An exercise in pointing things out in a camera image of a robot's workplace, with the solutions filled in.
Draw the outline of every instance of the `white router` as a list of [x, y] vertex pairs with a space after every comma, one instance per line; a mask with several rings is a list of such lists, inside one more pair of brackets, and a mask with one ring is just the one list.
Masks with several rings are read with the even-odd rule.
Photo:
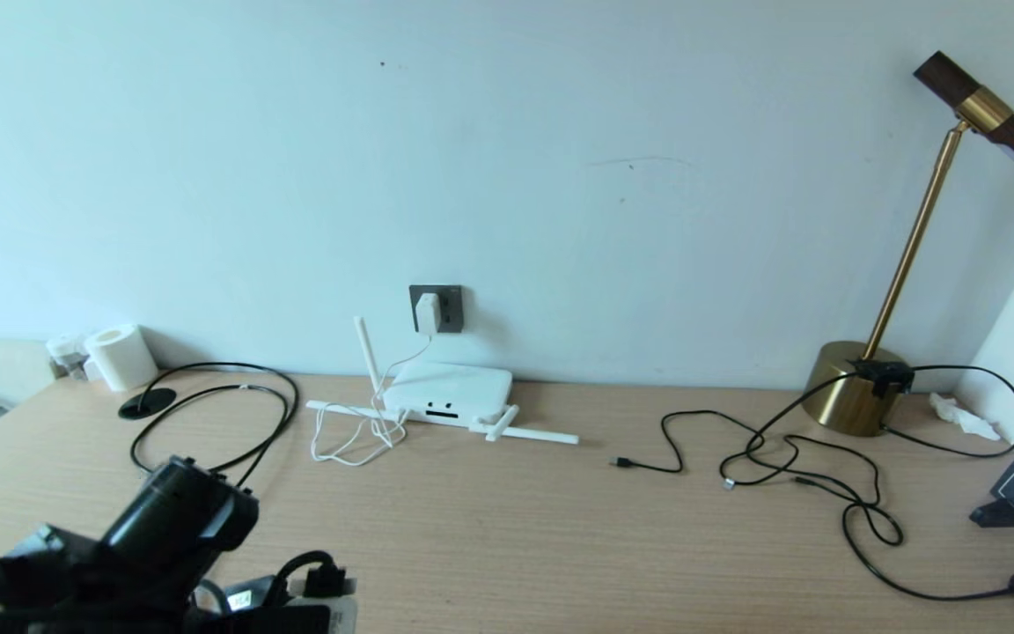
[[[370, 338], [366, 336], [366, 323], [361, 316], [355, 316], [355, 328], [358, 330], [358, 342], [363, 348], [363, 357], [366, 357], [370, 384], [378, 393], [382, 389], [382, 377], [377, 373]], [[571, 433], [512, 428], [510, 423], [518, 414], [518, 405], [507, 405], [510, 384], [511, 373], [507, 370], [479, 368], [476, 365], [410, 362], [397, 372], [389, 389], [382, 393], [385, 410], [379, 414], [383, 420], [392, 423], [420, 421], [465, 428], [470, 432], [483, 433], [492, 442], [499, 440], [501, 436], [507, 436], [578, 443], [578, 437]], [[322, 401], [309, 401], [307, 407], [351, 417], [359, 417], [362, 410], [369, 410], [369, 407], [351, 409]]]

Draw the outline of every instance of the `wall switch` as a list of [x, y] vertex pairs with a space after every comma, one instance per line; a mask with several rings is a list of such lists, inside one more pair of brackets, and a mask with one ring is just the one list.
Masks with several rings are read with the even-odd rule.
[[458, 333], [463, 330], [463, 300], [461, 286], [439, 284], [414, 284], [410, 286], [410, 305], [414, 311], [414, 330], [417, 331], [417, 300], [425, 293], [440, 297], [440, 328], [438, 333]]

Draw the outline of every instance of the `wall outlet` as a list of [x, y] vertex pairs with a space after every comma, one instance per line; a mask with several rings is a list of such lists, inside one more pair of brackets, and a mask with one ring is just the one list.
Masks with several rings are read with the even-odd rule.
[[417, 331], [417, 300], [425, 293], [440, 297], [440, 328], [438, 333], [458, 333], [463, 330], [463, 300], [461, 286], [440, 284], [414, 284], [410, 286], [410, 305], [414, 311], [414, 330]]

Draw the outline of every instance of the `toilet paper roll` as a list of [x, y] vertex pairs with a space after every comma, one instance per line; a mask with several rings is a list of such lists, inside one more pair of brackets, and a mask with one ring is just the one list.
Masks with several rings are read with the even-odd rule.
[[158, 368], [143, 334], [135, 324], [100, 331], [84, 340], [90, 361], [96, 361], [112, 392], [126, 392], [151, 380]]

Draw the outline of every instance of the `white antenna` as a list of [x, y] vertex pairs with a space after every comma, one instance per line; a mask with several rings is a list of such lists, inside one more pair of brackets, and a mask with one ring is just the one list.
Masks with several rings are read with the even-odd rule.
[[366, 322], [361, 316], [355, 316], [355, 329], [358, 330], [358, 342], [363, 346], [363, 357], [366, 357], [366, 370], [370, 373], [370, 384], [374, 385], [374, 394], [377, 394], [382, 390], [382, 378], [377, 375], [374, 350], [370, 349], [370, 337], [366, 336]]

